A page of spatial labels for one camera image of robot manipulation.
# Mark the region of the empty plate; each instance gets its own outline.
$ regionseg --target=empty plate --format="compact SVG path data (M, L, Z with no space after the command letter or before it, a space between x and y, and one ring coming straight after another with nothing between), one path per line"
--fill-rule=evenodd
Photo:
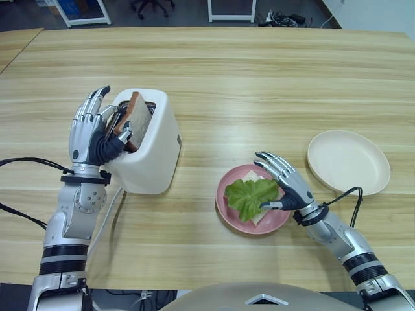
M375 194L390 179L389 162L382 150L353 132L333 130L318 134L309 145L307 157L317 178L337 191L358 186L363 188L364 195Z

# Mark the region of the green lettuce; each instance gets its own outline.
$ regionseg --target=green lettuce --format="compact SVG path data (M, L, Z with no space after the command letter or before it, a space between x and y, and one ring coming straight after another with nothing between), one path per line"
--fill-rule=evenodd
M259 179L243 182L237 179L225 188L228 206L239 211L239 219L247 222L262 212L261 203L272 201L278 196L278 185L274 180Z

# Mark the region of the table surface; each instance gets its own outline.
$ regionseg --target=table surface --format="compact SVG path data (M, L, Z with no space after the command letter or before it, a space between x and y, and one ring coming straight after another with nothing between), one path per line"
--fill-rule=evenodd
M42 28L0 32L0 73L42 31Z
M88 262L94 288L195 289L232 281L354 290L343 267L290 220L248 236L215 211L221 177L256 150L286 157L317 199L336 194L312 174L310 140L343 129L371 139L392 168L357 219L387 270L415 287L415 45L405 35L319 29L122 28L42 31L0 74L2 158L70 165L69 125L91 90L104 103L131 87L164 90L183 135L170 189L127 194ZM53 213L60 173L35 163L1 168L1 201ZM112 196L117 184L109 186ZM349 222L354 199L332 206ZM101 212L97 227L101 224ZM0 282L31 284L44 232L0 213Z

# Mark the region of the robot finger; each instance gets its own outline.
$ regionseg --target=robot finger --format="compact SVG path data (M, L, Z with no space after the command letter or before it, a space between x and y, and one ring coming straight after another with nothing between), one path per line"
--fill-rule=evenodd
M92 99L92 97L94 96L94 94L96 92L97 91L94 91L91 94L89 94L89 96L86 98L84 103L79 106L77 112L75 113L75 116L73 117L74 120L81 120L81 119L83 120L84 119L86 108L89 106L89 103L91 102L91 99Z
M261 209L283 209L283 202L281 201L271 201L261 203L259 206Z
M287 177L287 173L295 172L294 167L288 163L284 158L280 157L279 155L272 154L270 152L261 152L263 156L266 157L266 161L275 167L282 167L283 168L283 175Z
M285 164L288 167L288 171L290 173L293 173L296 171L296 169L287 161L285 160L283 157L276 155L276 154L270 154L272 156L274 156L275 161L279 161L280 163Z
M262 161L254 160L254 164L259 166L259 167L262 167L264 170L266 170L268 173L270 173L271 176L274 177L275 180L278 182L279 177L281 176L281 172L279 172L274 167L272 167L272 166L270 166L267 163L262 162Z
M102 122L105 122L116 112L122 112L122 108L114 106L114 105L108 105L102 110L99 115L102 117Z
M269 152L256 152L255 155L260 157L262 160L265 160L269 165L273 166L280 174L287 168L285 165L279 165Z
M91 115L90 119L92 120L92 118L98 113L102 100L104 99L105 95L108 94L110 90L111 90L110 86L104 86L96 90L89 104L86 106L84 115L90 114Z
M125 126L123 131L117 136L117 138L122 141L124 144L127 143L127 141L130 140L130 138L133 136L133 131L129 125Z

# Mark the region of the chair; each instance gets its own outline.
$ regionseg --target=chair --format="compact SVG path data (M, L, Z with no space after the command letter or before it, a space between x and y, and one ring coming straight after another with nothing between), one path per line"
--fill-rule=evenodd
M170 2L171 8L174 9L176 7L176 3L173 2L173 0L166 0ZM140 7L137 10L137 7L135 6L136 3L140 3L142 2L142 4L140 5ZM153 8L155 8L156 6L158 6L159 8L161 8L164 12L164 17L169 17L167 10L165 9L165 7L163 5L161 5L161 3L158 0L133 0L130 3L130 7L133 11L137 11L137 15L139 19L144 19L144 15L141 14L141 11L143 11L143 9L145 8L146 5L148 5L149 3L153 4Z

